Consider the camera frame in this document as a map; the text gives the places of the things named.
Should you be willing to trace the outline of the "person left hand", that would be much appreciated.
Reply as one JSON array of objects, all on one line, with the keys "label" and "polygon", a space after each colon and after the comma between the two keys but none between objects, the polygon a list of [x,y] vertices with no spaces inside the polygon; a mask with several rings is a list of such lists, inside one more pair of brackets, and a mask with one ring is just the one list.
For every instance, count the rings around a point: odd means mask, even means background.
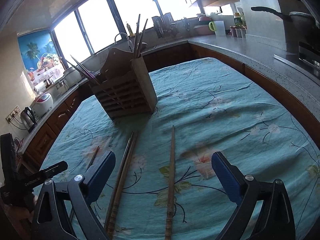
[{"label": "person left hand", "polygon": [[19,236],[22,239],[31,239],[34,211],[7,204],[4,205],[4,211]]}]

